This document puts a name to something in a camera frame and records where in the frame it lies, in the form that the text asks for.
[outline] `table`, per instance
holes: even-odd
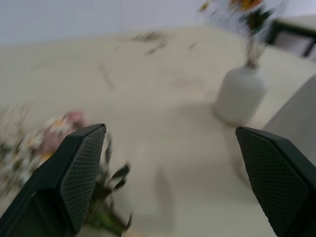
[[[303,53],[303,57],[307,57],[316,43],[316,15],[284,17],[275,20],[271,27],[268,43],[273,44],[280,32],[312,38]]]
[[[132,166],[116,208],[132,210],[145,236],[275,236],[235,173],[235,128],[211,112],[225,73],[244,63],[240,39],[206,26],[166,32],[154,53],[161,42],[135,41],[135,33],[1,48],[0,99],[28,102],[30,126],[78,108],[106,123],[111,168]],[[255,128],[316,73],[313,63],[273,48],[262,70],[271,88],[249,123]]]

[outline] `beige tabletop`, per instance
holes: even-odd
[[[316,15],[284,17],[278,21],[305,30],[316,31]]]
[[[275,236],[234,172],[234,128],[211,112],[223,76],[243,64],[241,41],[211,27],[168,32],[166,42],[129,34],[1,48],[0,101],[29,103],[31,125],[73,109],[106,123],[112,168],[132,165],[116,207],[133,211],[133,227],[144,236]],[[270,90],[249,124],[255,128],[316,67],[268,48],[262,71]]]

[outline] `white vase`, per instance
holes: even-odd
[[[222,83],[213,106],[222,121],[245,125],[253,117],[268,85],[262,80],[261,71],[247,66],[230,70]]]

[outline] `textured gripper pad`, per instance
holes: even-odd
[[[252,190],[276,235],[284,237],[297,223],[309,187],[271,141],[242,129],[236,135]]]
[[[105,136],[101,127],[86,136],[61,182],[61,196],[75,233],[81,229],[99,170]]]

